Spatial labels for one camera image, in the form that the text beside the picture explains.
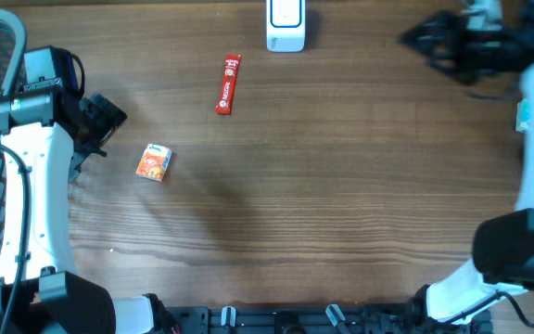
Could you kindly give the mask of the red coffee stick sachet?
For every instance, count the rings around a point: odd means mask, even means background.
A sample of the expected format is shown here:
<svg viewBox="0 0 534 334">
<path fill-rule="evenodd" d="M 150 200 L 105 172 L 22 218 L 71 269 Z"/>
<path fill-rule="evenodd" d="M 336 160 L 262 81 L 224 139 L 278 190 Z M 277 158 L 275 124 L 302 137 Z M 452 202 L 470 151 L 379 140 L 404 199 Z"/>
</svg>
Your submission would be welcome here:
<svg viewBox="0 0 534 334">
<path fill-rule="evenodd" d="M 215 112 L 220 115 L 230 115 L 234 99 L 235 85 L 241 64 L 241 56 L 238 54 L 227 55 L 224 61 L 222 90 L 216 104 Z"/>
</svg>

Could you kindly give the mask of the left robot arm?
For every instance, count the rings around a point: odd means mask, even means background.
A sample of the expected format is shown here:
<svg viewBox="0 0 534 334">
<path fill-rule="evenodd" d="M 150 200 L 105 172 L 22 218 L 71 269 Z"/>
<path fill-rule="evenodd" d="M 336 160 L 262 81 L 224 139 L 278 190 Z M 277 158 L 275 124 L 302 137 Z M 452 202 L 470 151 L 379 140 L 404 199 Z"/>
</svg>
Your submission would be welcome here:
<svg viewBox="0 0 534 334">
<path fill-rule="evenodd" d="M 70 249 L 68 188 L 124 123 L 84 70 L 53 46 L 23 57 L 28 82 L 0 98 L 0 333 L 176 333 L 154 294 L 115 299 L 80 277 Z"/>
</svg>

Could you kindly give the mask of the orange juice carton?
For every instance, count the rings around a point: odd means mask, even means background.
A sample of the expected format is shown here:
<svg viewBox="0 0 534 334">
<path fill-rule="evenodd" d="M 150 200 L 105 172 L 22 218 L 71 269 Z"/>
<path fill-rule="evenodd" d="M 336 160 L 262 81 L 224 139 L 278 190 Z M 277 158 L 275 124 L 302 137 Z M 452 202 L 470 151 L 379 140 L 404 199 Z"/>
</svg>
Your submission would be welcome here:
<svg viewBox="0 0 534 334">
<path fill-rule="evenodd" d="M 161 182 L 168 169 L 171 158 L 172 150 L 170 148 L 148 144 L 138 163 L 135 174 Z"/>
</svg>

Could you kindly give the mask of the teal white small box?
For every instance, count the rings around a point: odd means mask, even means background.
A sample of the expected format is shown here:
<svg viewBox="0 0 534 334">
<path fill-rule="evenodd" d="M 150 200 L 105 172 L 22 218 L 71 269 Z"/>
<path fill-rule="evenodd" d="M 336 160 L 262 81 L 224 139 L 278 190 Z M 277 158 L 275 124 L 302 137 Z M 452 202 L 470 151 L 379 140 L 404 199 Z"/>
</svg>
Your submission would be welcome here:
<svg viewBox="0 0 534 334">
<path fill-rule="evenodd" d="M 515 130 L 519 133 L 527 133 L 530 129 L 530 104 L 526 98 L 522 98 L 516 107 Z"/>
</svg>

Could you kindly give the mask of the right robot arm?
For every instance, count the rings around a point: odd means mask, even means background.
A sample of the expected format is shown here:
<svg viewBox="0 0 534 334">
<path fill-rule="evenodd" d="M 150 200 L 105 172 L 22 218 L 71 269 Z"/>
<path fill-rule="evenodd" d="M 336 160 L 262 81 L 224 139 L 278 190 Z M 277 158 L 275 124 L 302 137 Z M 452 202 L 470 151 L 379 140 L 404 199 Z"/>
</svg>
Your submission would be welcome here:
<svg viewBox="0 0 534 334">
<path fill-rule="evenodd" d="M 523 5 L 514 26 L 504 20 L 500 2 L 468 1 L 460 13 L 433 14 L 400 41 L 460 84 L 502 72 L 519 76 L 516 126 L 524 143 L 515 209 L 482 223 L 471 257 L 420 288 L 401 318 L 407 332 L 474 332 L 491 306 L 534 291 L 534 1 Z"/>
</svg>

